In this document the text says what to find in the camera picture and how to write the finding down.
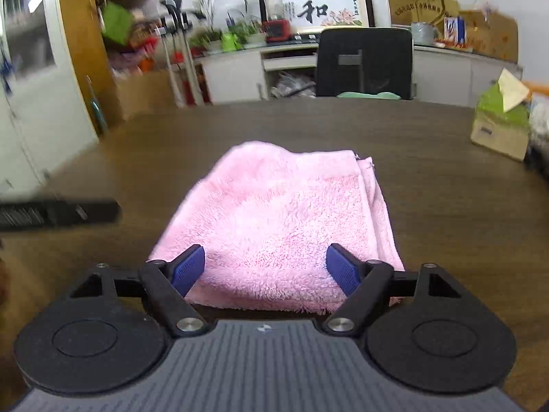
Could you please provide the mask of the pink terry towel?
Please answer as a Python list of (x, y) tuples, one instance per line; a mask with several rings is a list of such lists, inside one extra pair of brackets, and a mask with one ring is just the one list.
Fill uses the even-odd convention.
[(335, 311), (345, 296), (326, 267), (331, 244), (403, 269), (375, 165), (350, 150), (235, 146), (186, 195), (151, 259), (194, 244), (205, 270), (186, 299), (218, 309)]

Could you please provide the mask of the green tissue box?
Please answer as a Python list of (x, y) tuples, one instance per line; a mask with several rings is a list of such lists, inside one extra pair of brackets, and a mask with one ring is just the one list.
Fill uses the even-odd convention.
[(471, 142), (522, 162), (529, 142), (529, 94), (528, 87), (503, 68), (477, 101)]

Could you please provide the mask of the green paper bag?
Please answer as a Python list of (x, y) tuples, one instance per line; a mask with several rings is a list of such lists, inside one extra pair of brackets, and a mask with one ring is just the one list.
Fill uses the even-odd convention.
[(102, 8), (102, 35), (118, 45), (126, 45), (131, 34), (134, 18), (132, 14), (114, 2), (107, 2)]

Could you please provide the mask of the white plastic bag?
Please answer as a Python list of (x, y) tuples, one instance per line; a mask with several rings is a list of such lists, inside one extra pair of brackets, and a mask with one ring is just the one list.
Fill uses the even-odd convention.
[(315, 98), (315, 81), (310, 76), (280, 72), (270, 94), (275, 99)]

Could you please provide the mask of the black office chair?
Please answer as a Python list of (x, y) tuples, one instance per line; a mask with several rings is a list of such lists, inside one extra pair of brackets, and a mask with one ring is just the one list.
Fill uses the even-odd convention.
[(390, 92), (409, 101), (412, 70), (413, 39), (406, 29), (326, 29), (317, 50), (316, 96)]

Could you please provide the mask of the black chair headrest part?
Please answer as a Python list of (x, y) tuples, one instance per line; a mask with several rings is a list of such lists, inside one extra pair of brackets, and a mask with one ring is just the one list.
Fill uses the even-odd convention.
[(197, 21), (205, 21), (205, 14), (196, 9), (184, 9), (183, 0), (159, 0), (159, 5), (164, 8), (163, 12), (157, 12), (146, 16), (147, 21), (159, 21), (162, 27), (170, 34), (181, 32), (183, 34), (192, 30), (194, 17)]

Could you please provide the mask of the potted green plant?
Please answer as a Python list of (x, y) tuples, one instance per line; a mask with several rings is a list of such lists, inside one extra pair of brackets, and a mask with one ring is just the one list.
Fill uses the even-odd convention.
[(266, 33), (260, 16), (252, 11), (259, 0), (192, 0), (192, 6), (205, 18), (191, 34), (196, 50), (229, 52), (263, 47)]

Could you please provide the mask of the red blender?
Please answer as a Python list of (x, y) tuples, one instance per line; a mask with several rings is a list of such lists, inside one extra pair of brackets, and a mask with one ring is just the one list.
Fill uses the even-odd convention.
[(260, 16), (268, 43), (289, 41), (290, 23), (283, 0), (260, 0)]

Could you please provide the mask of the flat cardboard sheet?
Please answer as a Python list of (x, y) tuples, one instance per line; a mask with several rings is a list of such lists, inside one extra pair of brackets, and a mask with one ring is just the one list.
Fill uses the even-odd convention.
[(457, 0), (388, 0), (392, 25), (412, 25), (424, 22), (433, 26), (444, 23), (444, 18), (458, 17)]

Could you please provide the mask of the framed calligraphy picture with flowers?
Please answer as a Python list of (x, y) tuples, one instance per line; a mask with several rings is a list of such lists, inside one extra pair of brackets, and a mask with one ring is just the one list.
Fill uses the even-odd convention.
[(319, 34), (327, 28), (375, 27), (372, 0), (259, 0), (260, 17), (274, 9), (288, 22), (291, 35)]

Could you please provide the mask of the open cardboard box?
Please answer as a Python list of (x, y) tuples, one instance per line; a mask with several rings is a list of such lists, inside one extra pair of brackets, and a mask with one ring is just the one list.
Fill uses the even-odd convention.
[(474, 53), (518, 63), (518, 27), (513, 18), (499, 12), (462, 10), (467, 47)]

